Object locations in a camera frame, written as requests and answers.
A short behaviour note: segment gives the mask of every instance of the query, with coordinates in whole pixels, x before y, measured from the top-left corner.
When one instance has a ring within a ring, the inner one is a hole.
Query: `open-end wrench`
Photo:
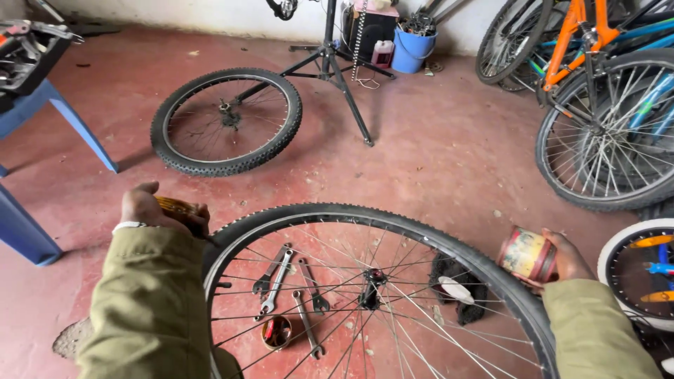
[[[274,270],[276,270],[276,267],[281,263],[283,254],[285,254],[288,248],[290,248],[290,244],[284,243],[283,246],[281,246],[281,250],[278,250],[274,261],[269,265],[267,271],[264,272],[264,275],[262,275],[262,278],[253,283],[253,293],[257,295],[259,292],[260,298],[269,292],[269,283],[272,281],[272,274],[274,273]]]
[[[325,355],[326,350],[323,349],[321,345],[318,345],[315,338],[313,338],[311,325],[309,325],[309,317],[307,317],[307,311],[304,310],[304,303],[302,302],[301,295],[301,291],[293,291],[293,298],[295,299],[295,303],[297,303],[297,311],[299,312],[299,316],[302,318],[302,323],[304,324],[304,329],[307,331],[307,338],[309,339],[309,344],[311,345],[311,351],[309,352],[309,355],[314,359],[318,359],[318,353]]]
[[[259,311],[259,316],[255,317],[255,321],[260,321],[262,316],[269,314],[274,310],[274,299],[278,293],[278,288],[281,286],[281,281],[283,280],[283,275],[286,273],[288,268],[288,262],[290,262],[290,257],[293,256],[294,251],[287,249],[283,255],[283,261],[281,262],[281,267],[278,269],[278,274],[276,274],[276,279],[274,279],[274,285],[272,290],[269,292],[267,300],[262,303],[262,309]]]
[[[297,260],[297,263],[299,263],[299,269],[302,272],[302,276],[304,277],[305,281],[307,282],[309,294],[311,295],[311,303],[313,305],[313,311],[323,316],[322,311],[325,312],[330,311],[330,303],[328,303],[323,298],[323,296],[321,296],[321,293],[318,291],[318,288],[316,288],[316,281],[313,280],[313,278],[311,277],[309,267],[307,266],[307,260],[304,258],[300,258],[299,260]]]

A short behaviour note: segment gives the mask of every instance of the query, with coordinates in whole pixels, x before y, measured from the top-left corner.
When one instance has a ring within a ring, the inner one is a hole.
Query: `white bicycle tire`
[[[601,249],[601,254],[599,254],[599,259],[596,263],[596,273],[599,277],[599,281],[609,285],[609,281],[606,276],[606,265],[609,261],[611,252],[615,250],[621,241],[639,231],[660,228],[674,229],[674,218],[656,218],[654,220],[642,221],[641,223],[630,225],[614,235]],[[618,301],[618,305],[620,305],[620,308],[623,310],[623,312],[625,312],[625,314],[630,317],[637,316],[634,318],[636,321],[649,324],[656,329],[674,332],[674,320],[663,320],[661,318],[648,317],[646,314],[637,312],[625,305],[622,299],[618,297],[615,299]]]

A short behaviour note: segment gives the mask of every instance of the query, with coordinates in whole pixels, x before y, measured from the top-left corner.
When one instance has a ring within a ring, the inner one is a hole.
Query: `plastic jug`
[[[379,68],[391,67],[391,58],[393,57],[393,41],[379,40],[375,44],[372,53],[372,64]]]

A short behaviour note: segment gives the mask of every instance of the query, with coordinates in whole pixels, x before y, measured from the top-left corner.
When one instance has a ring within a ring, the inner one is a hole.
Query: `jacket sleeve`
[[[204,242],[162,227],[115,232],[92,296],[80,378],[209,378]]]
[[[545,285],[561,379],[661,379],[608,286],[588,279]]]

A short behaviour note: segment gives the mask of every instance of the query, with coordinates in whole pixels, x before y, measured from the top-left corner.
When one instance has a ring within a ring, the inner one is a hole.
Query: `blue bucket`
[[[432,36],[424,37],[403,32],[400,27],[396,28],[396,37],[393,41],[396,45],[396,52],[393,54],[391,68],[406,74],[419,71],[423,60],[433,53],[435,37],[437,37],[437,32]]]

